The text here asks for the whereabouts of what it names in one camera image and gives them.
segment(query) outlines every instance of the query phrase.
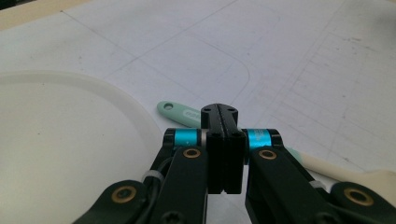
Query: brass screw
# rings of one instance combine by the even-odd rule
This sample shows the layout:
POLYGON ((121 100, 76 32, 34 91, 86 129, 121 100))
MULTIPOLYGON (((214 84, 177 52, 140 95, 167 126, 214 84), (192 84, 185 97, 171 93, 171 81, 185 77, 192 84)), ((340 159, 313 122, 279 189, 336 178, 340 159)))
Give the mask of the brass screw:
POLYGON ((201 151, 195 148, 189 148, 184 150, 183 155, 189 159, 194 159, 201 155, 201 151))
POLYGON ((111 200, 114 203, 128 203, 136 195, 136 188, 133 186, 122 186, 117 188, 111 194, 111 200))
POLYGON ((276 159, 276 153, 271 150, 261 150, 259 155, 266 160, 274 160, 276 159))
POLYGON ((344 194, 353 203, 357 203, 363 206, 371 206, 374 204, 374 199, 366 192, 359 189, 347 188, 344 189, 344 194))

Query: white plate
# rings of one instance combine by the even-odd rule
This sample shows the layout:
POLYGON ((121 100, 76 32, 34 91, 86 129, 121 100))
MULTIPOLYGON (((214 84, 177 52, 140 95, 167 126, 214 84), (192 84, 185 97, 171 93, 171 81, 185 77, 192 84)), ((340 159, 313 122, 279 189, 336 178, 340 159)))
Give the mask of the white plate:
POLYGON ((161 147, 147 112, 104 81, 0 74, 0 223, 70 223, 112 183, 140 180, 161 147))

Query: table surface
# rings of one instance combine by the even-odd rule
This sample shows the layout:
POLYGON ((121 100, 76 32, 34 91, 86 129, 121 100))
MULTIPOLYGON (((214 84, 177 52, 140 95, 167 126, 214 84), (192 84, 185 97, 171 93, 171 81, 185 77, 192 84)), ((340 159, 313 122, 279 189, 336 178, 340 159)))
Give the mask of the table surface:
MULTIPOLYGON (((180 126, 160 116, 160 101, 231 105, 240 126, 278 129, 289 147, 352 171, 396 171, 396 4, 81 2, 4 26, 0 72, 98 77, 134 97, 162 132, 180 126)), ((214 196, 208 223, 233 220, 210 212, 222 200, 240 203, 214 196)))

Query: black mechanical arm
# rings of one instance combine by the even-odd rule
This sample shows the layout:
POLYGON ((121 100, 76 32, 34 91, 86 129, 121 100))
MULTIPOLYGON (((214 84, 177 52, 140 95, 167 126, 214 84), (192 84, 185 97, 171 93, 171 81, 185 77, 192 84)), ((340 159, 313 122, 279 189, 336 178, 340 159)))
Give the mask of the black mechanical arm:
POLYGON ((252 223, 396 223, 396 208, 364 186, 330 193, 283 146, 277 130, 238 129, 228 105, 201 110, 201 129, 168 129, 143 183, 108 187, 76 224, 202 224, 207 194, 240 194, 252 223))

